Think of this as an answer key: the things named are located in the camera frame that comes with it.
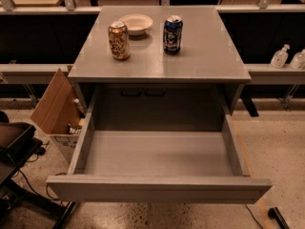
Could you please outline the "orange soda can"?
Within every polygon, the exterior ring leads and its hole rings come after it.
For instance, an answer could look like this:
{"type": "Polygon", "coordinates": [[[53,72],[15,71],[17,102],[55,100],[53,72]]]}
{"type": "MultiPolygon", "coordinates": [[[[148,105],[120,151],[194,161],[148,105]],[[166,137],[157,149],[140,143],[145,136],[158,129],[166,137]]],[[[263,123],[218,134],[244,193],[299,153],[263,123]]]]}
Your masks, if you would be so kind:
{"type": "Polygon", "coordinates": [[[111,22],[108,37],[112,57],[116,60],[126,60],[130,57],[129,32],[123,21],[111,22]]]}

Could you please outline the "open grey top drawer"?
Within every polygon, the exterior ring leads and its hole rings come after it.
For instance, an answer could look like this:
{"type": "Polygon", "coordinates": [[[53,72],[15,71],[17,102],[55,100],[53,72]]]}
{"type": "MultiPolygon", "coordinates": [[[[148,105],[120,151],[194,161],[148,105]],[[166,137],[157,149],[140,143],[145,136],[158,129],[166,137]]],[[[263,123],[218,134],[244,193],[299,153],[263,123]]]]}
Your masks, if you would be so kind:
{"type": "Polygon", "coordinates": [[[47,183],[67,201],[225,204],[272,186],[249,175],[215,86],[96,87],[68,172],[47,183]]]}

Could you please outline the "grey cabinet with counter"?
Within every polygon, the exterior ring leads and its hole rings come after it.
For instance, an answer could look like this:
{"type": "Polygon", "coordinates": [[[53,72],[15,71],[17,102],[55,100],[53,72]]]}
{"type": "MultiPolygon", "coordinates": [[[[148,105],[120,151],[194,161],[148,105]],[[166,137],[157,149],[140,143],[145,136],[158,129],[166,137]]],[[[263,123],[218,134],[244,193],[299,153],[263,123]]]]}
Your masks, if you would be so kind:
{"type": "Polygon", "coordinates": [[[69,74],[100,131],[220,132],[250,76],[213,7],[106,6],[69,74]],[[108,28],[124,15],[153,20],[130,42],[130,57],[112,57],[108,28]],[[182,18],[180,51],[163,49],[164,23],[182,18]]]}

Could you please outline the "blue soda can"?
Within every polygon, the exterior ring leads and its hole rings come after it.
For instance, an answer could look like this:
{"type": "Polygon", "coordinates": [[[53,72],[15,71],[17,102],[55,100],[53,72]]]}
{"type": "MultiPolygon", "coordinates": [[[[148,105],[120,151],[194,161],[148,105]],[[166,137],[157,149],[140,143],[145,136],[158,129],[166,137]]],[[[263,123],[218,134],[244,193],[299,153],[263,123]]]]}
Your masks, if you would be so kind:
{"type": "Polygon", "coordinates": [[[163,28],[163,49],[167,54],[176,54],[180,51],[183,21],[178,15],[167,18],[163,28]]]}

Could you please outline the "small bottle in box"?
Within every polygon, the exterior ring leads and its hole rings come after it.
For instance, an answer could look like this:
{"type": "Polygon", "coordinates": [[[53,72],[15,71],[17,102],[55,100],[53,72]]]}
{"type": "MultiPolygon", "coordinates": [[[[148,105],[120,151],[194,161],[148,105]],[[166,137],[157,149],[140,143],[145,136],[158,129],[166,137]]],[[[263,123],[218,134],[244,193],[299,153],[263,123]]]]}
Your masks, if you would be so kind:
{"type": "Polygon", "coordinates": [[[80,100],[78,98],[74,99],[74,104],[76,105],[77,109],[79,110],[80,113],[82,113],[84,115],[84,108],[80,103],[80,100]]]}

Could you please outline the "white paper bowl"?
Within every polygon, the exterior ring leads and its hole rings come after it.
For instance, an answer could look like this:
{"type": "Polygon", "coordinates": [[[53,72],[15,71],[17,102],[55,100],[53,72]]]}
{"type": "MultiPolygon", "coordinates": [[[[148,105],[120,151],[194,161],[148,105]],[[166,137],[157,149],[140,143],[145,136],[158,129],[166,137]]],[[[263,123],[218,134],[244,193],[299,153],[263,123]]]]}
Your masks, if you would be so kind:
{"type": "Polygon", "coordinates": [[[153,20],[144,14],[129,14],[120,18],[128,28],[129,35],[142,35],[153,25],[153,20]]]}

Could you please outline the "brown cardboard box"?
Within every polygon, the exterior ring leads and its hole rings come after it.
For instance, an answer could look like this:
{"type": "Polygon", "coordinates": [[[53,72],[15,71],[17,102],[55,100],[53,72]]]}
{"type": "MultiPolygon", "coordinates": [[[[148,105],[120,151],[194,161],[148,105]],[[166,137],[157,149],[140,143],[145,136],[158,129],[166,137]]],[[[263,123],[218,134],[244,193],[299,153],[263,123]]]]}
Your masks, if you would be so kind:
{"type": "Polygon", "coordinates": [[[82,116],[74,102],[76,98],[73,85],[58,69],[30,116],[68,162],[71,162],[81,130],[82,116]]]}

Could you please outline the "clear sanitizer pump bottle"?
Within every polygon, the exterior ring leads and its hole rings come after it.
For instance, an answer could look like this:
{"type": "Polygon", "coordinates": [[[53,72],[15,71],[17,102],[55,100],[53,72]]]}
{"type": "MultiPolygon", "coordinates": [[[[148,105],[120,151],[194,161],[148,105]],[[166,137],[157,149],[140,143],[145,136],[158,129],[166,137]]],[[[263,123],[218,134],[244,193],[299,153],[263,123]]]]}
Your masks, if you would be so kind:
{"type": "Polygon", "coordinates": [[[271,65],[274,67],[274,68],[278,68],[278,69],[281,69],[287,58],[288,58],[288,53],[287,53],[287,50],[290,48],[290,45],[289,44],[285,44],[281,50],[277,51],[272,60],[271,60],[271,65]]]}

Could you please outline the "black office chair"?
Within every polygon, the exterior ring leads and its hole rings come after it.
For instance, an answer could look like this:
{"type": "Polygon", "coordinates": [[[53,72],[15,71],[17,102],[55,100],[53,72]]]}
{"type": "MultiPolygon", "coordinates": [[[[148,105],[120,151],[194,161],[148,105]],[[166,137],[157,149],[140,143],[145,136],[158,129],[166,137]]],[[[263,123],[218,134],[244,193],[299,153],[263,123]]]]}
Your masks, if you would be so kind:
{"type": "Polygon", "coordinates": [[[0,198],[0,219],[4,219],[18,200],[41,208],[58,217],[52,229],[64,229],[66,218],[75,203],[67,205],[54,203],[52,198],[39,195],[31,187],[28,191],[11,178],[26,164],[33,154],[43,155],[43,142],[34,136],[35,127],[26,122],[10,122],[6,113],[0,111],[0,182],[7,192],[0,198]]]}

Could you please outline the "black floor object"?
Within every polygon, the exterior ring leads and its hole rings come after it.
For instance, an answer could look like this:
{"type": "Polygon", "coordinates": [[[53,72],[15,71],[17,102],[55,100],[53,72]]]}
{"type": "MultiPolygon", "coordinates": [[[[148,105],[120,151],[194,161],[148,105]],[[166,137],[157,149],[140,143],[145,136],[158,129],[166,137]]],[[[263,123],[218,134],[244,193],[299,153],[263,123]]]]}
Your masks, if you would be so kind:
{"type": "Polygon", "coordinates": [[[290,229],[288,223],[286,222],[285,218],[283,218],[277,207],[270,208],[268,210],[268,216],[270,219],[276,220],[280,229],[290,229]]]}

